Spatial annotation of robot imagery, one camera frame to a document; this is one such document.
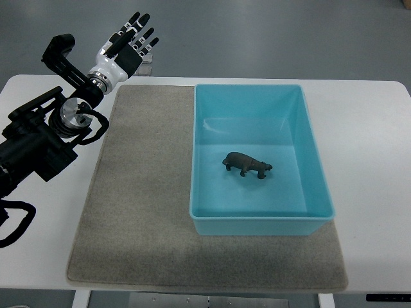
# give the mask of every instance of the gray floor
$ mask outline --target gray floor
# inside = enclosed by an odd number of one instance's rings
[[[63,33],[76,38],[67,58],[87,73],[136,10],[160,38],[153,76],[396,80],[411,92],[411,10],[401,0],[2,0],[0,90],[17,74],[52,74],[40,59]],[[338,296],[337,307],[363,298]]]

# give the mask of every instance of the robotic hand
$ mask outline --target robotic hand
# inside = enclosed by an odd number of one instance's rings
[[[140,17],[139,12],[135,13],[103,45],[97,54],[96,66],[87,76],[66,59],[74,47],[74,37],[71,34],[53,37],[42,61],[76,90],[66,98],[62,88],[56,87],[8,116],[12,123],[3,130],[6,141],[0,144],[0,199],[8,196],[32,172],[49,181],[77,158],[73,150],[76,145],[92,143],[107,131],[109,121],[95,108],[117,83],[126,81],[137,71],[143,57],[158,43],[156,37],[145,44],[153,28],[140,35],[149,18],[148,14]],[[49,112],[47,125],[44,120]],[[91,133],[93,116],[101,128],[93,137],[85,139]],[[62,140],[73,137],[70,142]],[[33,205],[0,200],[0,226],[8,219],[5,209],[23,209],[28,214],[16,230],[0,239],[0,248],[16,242],[35,216]]]

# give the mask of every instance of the blue plastic bin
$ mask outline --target blue plastic bin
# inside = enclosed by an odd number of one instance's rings
[[[197,85],[189,212],[200,235],[308,235],[335,212],[298,85]],[[222,164],[241,152],[266,178]]]

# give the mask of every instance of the white table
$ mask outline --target white table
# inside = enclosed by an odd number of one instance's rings
[[[198,83],[301,85],[337,212],[346,292],[411,292],[411,97],[402,84],[154,77],[125,84]],[[0,94],[0,129],[12,110],[57,85],[66,96],[73,91],[58,76],[11,78]],[[97,110],[108,117],[115,95]],[[33,204],[37,215],[22,238],[0,250],[0,287],[74,289],[66,282],[66,265],[101,142],[76,147],[79,157],[48,183],[32,174],[7,197]],[[1,238],[24,215],[8,212],[13,217],[0,228]]]

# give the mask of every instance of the hippo leg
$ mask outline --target hippo leg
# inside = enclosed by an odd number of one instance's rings
[[[264,174],[264,171],[258,171],[257,177],[258,177],[260,180],[262,180],[262,179],[264,179],[264,178],[266,177],[266,175]]]

